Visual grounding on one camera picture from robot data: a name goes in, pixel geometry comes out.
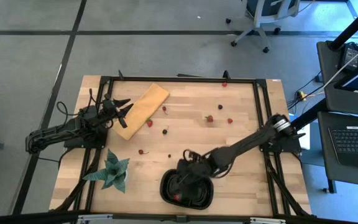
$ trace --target power strip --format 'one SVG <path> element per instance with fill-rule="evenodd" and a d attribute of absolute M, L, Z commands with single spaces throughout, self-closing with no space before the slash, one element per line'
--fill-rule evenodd
<path fill-rule="evenodd" d="M 296 100 L 297 101 L 306 101 L 306 94 L 303 91 L 298 91 L 296 93 Z"/>

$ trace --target chair base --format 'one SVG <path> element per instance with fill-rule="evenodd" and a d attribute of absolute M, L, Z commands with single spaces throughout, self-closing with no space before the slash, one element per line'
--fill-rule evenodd
<path fill-rule="evenodd" d="M 241 20 L 247 19 L 247 17 L 235 17 L 235 18 L 226 18 L 226 24 L 232 24 L 233 22 L 238 24 L 239 22 L 241 22 Z M 278 25 L 274 25 L 276 28 L 274 29 L 274 34 L 278 35 L 281 31 L 281 26 Z M 248 29 L 245 29 L 234 41 L 232 41 L 230 44 L 232 47 L 235 47 L 237 45 L 237 43 L 244 38 L 246 35 L 252 35 L 255 33 L 255 31 L 257 31 L 260 35 L 260 37 L 262 38 L 262 42 L 264 43 L 265 47 L 263 48 L 263 53 L 267 53 L 269 52 L 269 50 L 272 48 L 272 46 L 270 45 L 270 42 L 266 36 L 265 31 L 263 30 L 263 28 L 261 27 L 255 27 L 255 26 L 251 26 Z"/>

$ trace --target wooden table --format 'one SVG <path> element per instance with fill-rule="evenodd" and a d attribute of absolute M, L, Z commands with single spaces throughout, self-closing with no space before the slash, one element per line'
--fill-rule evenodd
<path fill-rule="evenodd" d="M 84 76 L 75 111 L 87 105 L 89 88 L 98 92 L 99 76 Z M 267 176 L 262 153 L 257 148 L 239 156 L 231 172 L 222 179 L 213 179 L 214 198 L 205 210 L 182 208 L 164 202 L 160 196 L 160 180 L 169 169 L 176 168 L 185 149 L 204 154 L 215 147 L 231 145 L 257 130 L 257 112 L 251 84 L 156 82 L 170 92 L 163 103 L 167 114 L 158 109 L 151 117 L 154 125 L 146 124 L 129 140 L 125 141 L 113 130 L 109 131 L 105 149 L 101 153 L 99 169 L 104 168 L 107 148 L 119 159 L 130 158 L 126 193 L 114 187 L 101 190 L 102 181 L 96 182 L 92 212 L 225 215 L 225 216 L 271 216 Z M 136 100 L 152 82 L 115 81 L 112 97 Z M 283 87 L 280 80 L 267 80 L 272 113 L 288 115 Z M 267 120 L 260 89 L 264 122 Z M 207 123 L 205 116 L 213 115 L 214 122 Z M 168 134 L 162 130 L 168 128 Z M 148 154 L 139 155 L 143 149 Z M 78 182 L 84 149 L 69 152 L 60 166 L 50 208 L 59 206 Z M 285 183 L 302 208 L 311 213 L 309 200 L 299 161 L 289 153 L 281 155 Z M 80 208 L 85 207 L 86 184 Z M 280 191 L 277 186 L 278 209 L 283 213 Z"/>

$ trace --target green plant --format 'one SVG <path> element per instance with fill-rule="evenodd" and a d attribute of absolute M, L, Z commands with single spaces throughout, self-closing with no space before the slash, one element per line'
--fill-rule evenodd
<path fill-rule="evenodd" d="M 104 180 L 102 189 L 114 185 L 117 190 L 125 193 L 125 177 L 129 159 L 118 161 L 118 158 L 109 149 L 105 169 L 98 170 L 83 177 L 84 180 Z"/>

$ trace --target desk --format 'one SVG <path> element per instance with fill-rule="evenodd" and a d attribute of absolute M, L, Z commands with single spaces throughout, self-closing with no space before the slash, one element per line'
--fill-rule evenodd
<path fill-rule="evenodd" d="M 330 50 L 328 48 L 328 43 L 317 43 L 318 58 L 324 84 L 328 82 L 328 80 L 332 78 L 338 71 L 337 65 L 341 56 L 341 51 Z M 308 123 L 315 120 L 317 118 L 317 112 L 319 111 L 337 111 L 358 114 L 358 94 L 355 94 L 351 91 L 338 90 L 334 88 L 334 82 L 342 79 L 345 76 L 346 74 L 343 72 L 338 74 L 338 76 L 333 80 L 332 84 L 329 84 L 325 88 L 325 99 L 321 100 L 299 118 L 294 120 L 292 124 L 297 129 L 301 129 Z"/>
<path fill-rule="evenodd" d="M 319 112 L 318 121 L 321 133 L 321 142 L 324 147 L 324 163 L 326 166 L 327 178 L 329 180 L 338 180 L 358 184 L 358 168 L 344 166 L 338 163 L 335 149 L 328 131 L 330 126 L 338 126 L 344 123 L 348 126 L 358 126 L 358 117 Z"/>
<path fill-rule="evenodd" d="M 320 62 L 321 74 L 324 83 L 327 83 L 337 72 L 337 64 L 341 55 L 341 51 L 332 51 L 328 48 L 330 42 L 318 42 L 317 51 Z M 342 79 L 346 74 L 341 72 L 333 80 L 333 82 Z M 341 121 L 353 121 L 357 123 L 358 118 L 345 116 L 343 118 L 336 114 L 326 114 L 328 111 L 338 111 L 345 113 L 358 114 L 358 94 L 346 90 L 338 90 L 334 88 L 334 83 L 329 84 L 325 89 L 325 99 L 314 105 L 303 115 L 292 122 L 296 129 L 301 129 L 313 120 L 318 118 L 324 124 L 319 123 L 319 130 L 322 139 L 322 150 L 324 151 L 324 164 L 328 178 L 328 190 L 330 193 L 336 193 L 334 180 L 358 184 L 358 168 L 343 166 L 333 158 L 334 149 L 331 140 L 328 140 L 329 133 L 327 127 L 329 124 L 338 124 Z"/>
<path fill-rule="evenodd" d="M 100 78 L 83 78 L 76 111 L 87 105 L 89 88 L 97 93 Z M 151 83 L 114 81 L 112 97 L 131 98 L 131 102 L 135 102 Z M 227 176 L 213 179 L 214 198 L 207 209 L 182 208 L 162 200 L 159 193 L 160 180 L 165 171 L 176 168 L 184 149 L 202 154 L 215 147 L 235 143 L 256 131 L 259 125 L 253 87 L 250 84 L 229 83 L 224 88 L 220 83 L 156 83 L 170 92 L 163 103 L 168 115 L 158 109 L 151 117 L 153 126 L 149 128 L 144 125 L 129 141 L 125 141 L 113 130 L 109 131 L 99 169 L 104 168 L 107 148 L 119 159 L 130 158 L 126 193 L 123 194 L 114 187 L 101 190 L 103 183 L 96 182 L 91 211 L 146 215 L 272 216 L 263 155 L 256 148 L 239 156 Z M 267 80 L 267 89 L 273 114 L 288 114 L 281 81 Z M 218 104 L 223 105 L 222 110 L 218 110 Z M 262 109 L 266 121 L 264 102 Z M 209 114 L 214 116 L 213 123 L 206 123 L 204 120 Z M 228 117 L 234 120 L 232 124 L 227 123 Z M 162 130 L 167 127 L 168 134 L 163 135 Z M 149 153 L 139 155 L 139 149 Z M 59 206 L 78 182 L 84 151 L 75 149 L 63 158 L 50 203 L 51 209 Z M 299 161 L 289 153 L 283 153 L 281 160 L 287 188 L 303 209 L 311 213 Z M 84 187 L 80 208 L 85 207 L 88 185 L 89 183 Z M 283 213 L 278 187 L 276 196 L 278 209 Z"/>

